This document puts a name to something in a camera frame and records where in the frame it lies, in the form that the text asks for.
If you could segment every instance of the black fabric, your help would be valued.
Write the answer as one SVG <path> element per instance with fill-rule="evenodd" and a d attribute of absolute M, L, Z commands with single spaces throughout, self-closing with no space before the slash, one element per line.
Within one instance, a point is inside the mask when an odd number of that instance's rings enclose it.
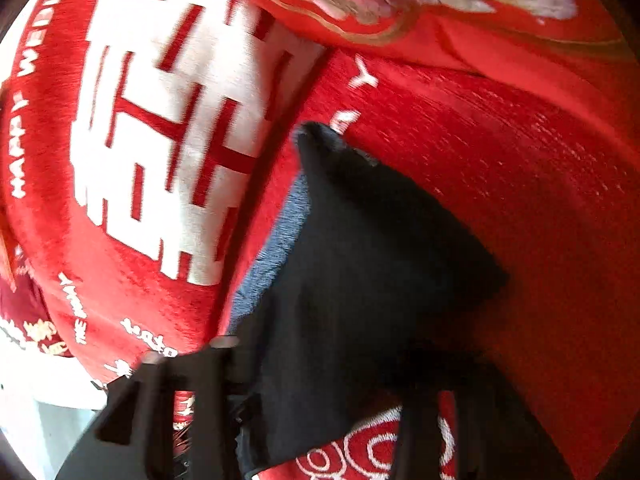
<path fill-rule="evenodd" d="M 402 394 L 389 480 L 438 480 L 437 395 L 456 404 L 457 480 L 574 480 L 564 458 L 506 378 L 468 354 L 416 352 Z"/>
<path fill-rule="evenodd" d="M 640 412 L 618 448 L 596 480 L 638 480 L 640 478 Z"/>
<path fill-rule="evenodd" d="M 491 296 L 506 274 L 432 196 L 329 127 L 297 136 L 310 214 L 239 326 L 270 465 L 344 436 L 430 316 Z"/>
<path fill-rule="evenodd" d="M 2 431 L 0 431 L 0 479 L 35 480 L 20 461 Z"/>

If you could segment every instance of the white circular pattern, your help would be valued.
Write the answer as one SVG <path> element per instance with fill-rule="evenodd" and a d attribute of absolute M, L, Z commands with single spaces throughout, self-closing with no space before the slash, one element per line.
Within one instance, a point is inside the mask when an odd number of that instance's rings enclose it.
<path fill-rule="evenodd" d="M 351 431 L 351 433 L 349 433 L 347 436 L 344 437 L 344 441 L 343 441 L 344 455 L 347 461 L 349 462 L 349 465 L 353 467 L 358 473 L 370 478 L 371 480 L 382 480 L 386 478 L 387 476 L 386 473 L 364 469 L 353 459 L 353 456 L 351 455 L 351 449 L 350 449 L 351 439 L 361 431 L 369 430 L 370 428 L 374 428 L 375 426 L 384 424 L 386 422 L 399 422 L 399 421 L 400 421 L 400 406 L 393 408 L 391 410 L 388 410 L 387 412 L 380 413 L 379 415 L 373 418 L 364 420 L 361 424 L 359 424 L 356 428 L 354 428 L 354 430 Z M 396 436 L 392 433 L 377 434 L 374 437 L 372 437 L 372 439 L 370 439 L 367 443 L 367 454 L 369 455 L 369 461 L 371 465 L 385 472 L 388 472 L 391 469 L 390 464 L 385 464 L 377 460 L 373 456 L 373 447 L 380 442 L 389 441 L 389 440 L 395 441 Z"/>
<path fill-rule="evenodd" d="M 444 440 L 444 452 L 440 457 L 440 466 L 447 465 L 449 460 L 453 458 L 453 450 L 456 448 L 456 441 L 453 439 L 451 428 L 447 424 L 447 421 L 441 416 L 438 417 L 438 427 Z"/>
<path fill-rule="evenodd" d="M 393 433 L 383 433 L 375 436 L 367 442 L 367 454 L 369 455 L 369 460 L 371 460 L 371 463 L 375 467 L 384 471 L 391 471 L 391 462 L 380 462 L 373 453 L 373 447 L 376 444 L 380 444 L 380 442 L 395 442 L 397 439 L 398 438 Z"/>
<path fill-rule="evenodd" d="M 316 465 L 314 461 L 311 460 L 311 455 L 315 453 L 318 453 L 322 458 L 324 458 L 324 465 Z M 311 451 L 309 451 L 306 454 L 306 461 L 309 462 L 309 464 L 311 464 L 313 468 L 318 469 L 318 471 L 329 471 L 329 464 L 331 463 L 331 461 L 329 460 L 329 455 L 327 455 L 327 453 L 322 449 L 312 449 Z"/>
<path fill-rule="evenodd" d="M 333 446 L 333 448 L 335 449 L 336 453 L 338 454 L 338 457 L 340 458 L 340 471 L 336 471 L 336 472 L 330 472 L 329 468 L 331 467 L 331 460 L 329 459 L 329 455 L 325 452 L 322 451 L 321 449 L 312 449 L 311 451 L 309 451 L 309 453 L 306 454 L 306 458 L 307 458 L 307 462 L 308 464 L 314 468 L 315 470 L 313 471 L 309 471 L 309 469 L 305 468 L 301 462 L 300 459 L 297 458 L 296 459 L 296 465 L 298 466 L 298 468 L 300 469 L 300 471 L 302 471 L 304 474 L 308 475 L 309 477 L 311 477 L 312 480 L 315 480 L 317 478 L 332 478 L 332 479 L 339 479 L 342 477 L 342 475 L 344 474 L 345 471 L 347 471 L 347 462 L 344 459 L 344 455 L 342 454 L 342 450 L 340 449 L 340 446 L 338 446 L 335 442 L 331 443 L 331 446 Z M 320 452 L 320 453 L 324 453 L 324 456 L 327 458 L 327 464 L 325 466 L 322 467 L 322 469 L 317 468 L 312 462 L 311 460 L 308 459 L 308 457 L 315 453 L 315 452 Z"/>

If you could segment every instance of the red velvet fabric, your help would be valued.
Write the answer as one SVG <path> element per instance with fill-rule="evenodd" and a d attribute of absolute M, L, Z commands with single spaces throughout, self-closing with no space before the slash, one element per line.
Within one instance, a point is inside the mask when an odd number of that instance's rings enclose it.
<path fill-rule="evenodd" d="M 462 70 L 523 89 L 581 118 L 617 144 L 621 156 L 638 162 L 640 65 L 599 0 L 565 1 L 575 12 L 561 19 L 517 0 L 482 0 L 490 12 L 433 1 L 396 9 L 372 23 L 349 12 L 333 18 L 318 0 L 251 1 L 324 44 Z"/>
<path fill-rule="evenodd" d="M 119 6 L 128 10 L 121 20 L 114 18 Z M 101 9 L 108 9 L 102 19 Z M 142 24 L 127 28 L 136 13 Z M 151 32 L 144 32 L 146 22 Z M 137 52 L 116 59 L 122 42 Z M 230 45 L 238 54 L 232 62 Z M 215 335 L 216 269 L 248 177 L 320 51 L 244 0 L 38 1 L 6 83 L 3 201 L 57 329 L 94 378 L 111 381 L 144 352 L 174 356 Z M 226 64 L 224 75 L 207 72 L 213 58 Z M 88 81 L 92 73 L 96 79 Z M 135 85 L 134 98 L 128 92 Z M 158 103 L 160 111 L 153 109 Z M 88 115 L 89 127 L 74 137 Z M 134 138 L 140 144 L 130 144 Z M 96 146 L 102 154 L 86 179 L 81 166 Z M 156 173 L 166 149 L 167 167 Z M 95 192 L 102 205 L 95 203 L 101 213 L 92 216 L 86 203 Z M 152 202 L 160 195 L 167 202 L 158 212 Z M 121 200 L 130 202 L 123 214 Z M 185 211 L 176 218 L 179 207 Z M 151 251 L 135 248 L 171 214 L 168 235 L 158 235 Z M 212 224 L 219 227 L 213 234 L 206 228 Z M 204 265 L 197 261 L 202 249 L 210 256 Z M 173 276 L 169 250 L 179 254 Z M 85 317 L 77 316 L 67 286 Z M 82 345 L 78 320 L 86 325 Z"/>
<path fill-rule="evenodd" d="M 362 56 L 377 87 L 350 88 L 354 56 L 334 53 L 296 122 L 358 112 L 346 140 L 414 179 L 496 255 L 507 289 L 448 337 L 491 358 L 575 477 L 594 478 L 639 409 L 638 168 L 560 107 L 486 78 Z M 286 142 L 236 283 L 298 171 Z"/>

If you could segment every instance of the dark red fabric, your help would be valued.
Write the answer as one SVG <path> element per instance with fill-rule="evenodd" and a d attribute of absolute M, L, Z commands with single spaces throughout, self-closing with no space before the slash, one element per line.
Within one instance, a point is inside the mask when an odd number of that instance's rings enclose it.
<path fill-rule="evenodd" d="M 434 194 L 495 254 L 510 284 L 448 335 L 490 357 L 576 478 L 594 478 L 639 409 L 638 168 L 559 107 L 485 78 L 363 56 L 378 86 L 350 88 L 354 56 L 333 55 L 296 122 L 359 112 L 346 140 Z M 236 281 L 297 171 L 288 142 Z"/>
<path fill-rule="evenodd" d="M 0 330 L 24 350 L 73 357 L 49 317 L 30 262 L 22 251 L 15 260 L 15 288 L 0 278 Z"/>

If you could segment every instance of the white surface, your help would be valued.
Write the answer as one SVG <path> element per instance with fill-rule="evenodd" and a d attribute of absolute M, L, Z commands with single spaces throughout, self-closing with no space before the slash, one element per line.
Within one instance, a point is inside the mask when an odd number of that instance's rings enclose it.
<path fill-rule="evenodd" d="M 22 350 L 0 338 L 0 363 L 0 383 L 39 402 L 101 410 L 107 401 L 76 358 Z"/>
<path fill-rule="evenodd" d="M 0 390 L 0 428 L 36 480 L 53 480 L 94 412 L 41 404 Z"/>

